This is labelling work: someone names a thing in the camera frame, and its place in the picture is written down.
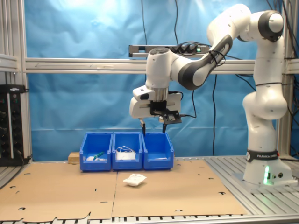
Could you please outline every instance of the blue bin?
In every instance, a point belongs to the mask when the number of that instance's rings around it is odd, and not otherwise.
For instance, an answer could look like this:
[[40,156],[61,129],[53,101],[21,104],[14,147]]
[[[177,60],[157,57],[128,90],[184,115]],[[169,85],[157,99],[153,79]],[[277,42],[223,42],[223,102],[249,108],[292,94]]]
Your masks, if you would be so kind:
[[[127,146],[136,153],[135,160],[117,160],[118,147]],[[119,132],[113,134],[112,168],[114,170],[140,170],[142,169],[142,140],[139,132]]]
[[143,167],[146,170],[171,169],[174,150],[167,133],[142,135]]
[[[111,148],[113,133],[91,133],[85,134],[80,148],[80,169],[82,171],[104,171],[111,170]],[[104,152],[99,158],[105,161],[87,161],[87,157],[95,156]]]

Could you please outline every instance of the green object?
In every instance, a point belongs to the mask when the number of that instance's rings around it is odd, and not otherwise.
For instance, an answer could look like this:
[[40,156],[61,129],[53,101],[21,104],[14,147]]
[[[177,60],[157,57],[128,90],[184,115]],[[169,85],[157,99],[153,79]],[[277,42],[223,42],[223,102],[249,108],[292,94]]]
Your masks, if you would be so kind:
[[267,184],[267,182],[268,182],[268,173],[269,173],[269,166],[266,166],[265,176],[264,176],[264,179],[263,179],[264,184]]
[[93,157],[93,159],[95,160],[96,158],[99,158],[101,155],[103,155],[104,154],[104,152],[100,152],[99,154],[97,154],[97,155],[95,155],[94,157]]

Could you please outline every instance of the blue curtain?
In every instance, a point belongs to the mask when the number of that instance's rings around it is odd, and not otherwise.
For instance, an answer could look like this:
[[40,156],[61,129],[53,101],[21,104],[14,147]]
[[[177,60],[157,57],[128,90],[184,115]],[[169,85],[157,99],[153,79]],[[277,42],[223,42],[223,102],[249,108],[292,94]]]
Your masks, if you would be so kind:
[[[178,0],[178,41],[208,43],[208,24],[228,7],[243,3],[254,12],[269,9],[260,0]],[[176,44],[174,0],[144,0],[148,44]],[[28,57],[128,58],[130,44],[145,44],[141,0],[25,0]],[[229,53],[254,59],[256,44],[234,41]],[[136,74],[29,74],[32,148],[35,161],[66,160],[86,132],[141,131],[128,113],[132,90],[144,84]],[[215,75],[195,91],[197,118],[168,127],[176,156],[212,155]],[[246,78],[254,85],[253,78]],[[193,114],[192,92],[182,112]],[[243,98],[252,89],[235,75],[219,75],[215,91],[216,155],[245,154],[247,124]],[[160,132],[157,119],[148,131]]]

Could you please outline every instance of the cardboard mat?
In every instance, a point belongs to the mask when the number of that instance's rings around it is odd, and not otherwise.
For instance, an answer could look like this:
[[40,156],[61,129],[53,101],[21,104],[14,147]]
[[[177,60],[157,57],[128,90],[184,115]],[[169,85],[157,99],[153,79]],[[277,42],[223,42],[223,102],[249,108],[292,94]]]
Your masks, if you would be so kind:
[[123,183],[132,172],[118,173],[113,217],[246,214],[204,161],[176,161],[171,171],[134,173],[147,177],[136,188]]
[[31,164],[0,190],[0,220],[111,218],[116,175],[81,173],[79,165],[66,163]]
[[[127,186],[123,180],[132,173],[147,179],[136,188]],[[171,171],[118,174],[35,163],[0,190],[0,221],[245,213],[204,161],[176,161]]]

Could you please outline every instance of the metal table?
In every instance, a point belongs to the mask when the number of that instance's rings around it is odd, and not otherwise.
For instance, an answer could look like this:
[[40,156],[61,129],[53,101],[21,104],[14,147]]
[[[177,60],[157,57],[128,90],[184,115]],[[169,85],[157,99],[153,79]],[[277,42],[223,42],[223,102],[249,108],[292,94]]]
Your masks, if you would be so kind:
[[[163,216],[163,217],[113,217],[108,220],[88,220],[88,217],[79,220],[54,220],[45,224],[99,224],[99,223],[299,223],[299,187],[275,188],[271,191],[262,191],[250,194],[233,177],[235,173],[243,173],[246,166],[245,156],[212,156],[212,157],[185,157],[176,160],[204,161],[220,177],[227,189],[240,201],[247,211],[247,215],[225,216]],[[294,173],[299,172],[299,163],[285,161]],[[19,168],[1,167],[0,186],[13,176]],[[0,224],[22,224],[19,222],[0,222]]]

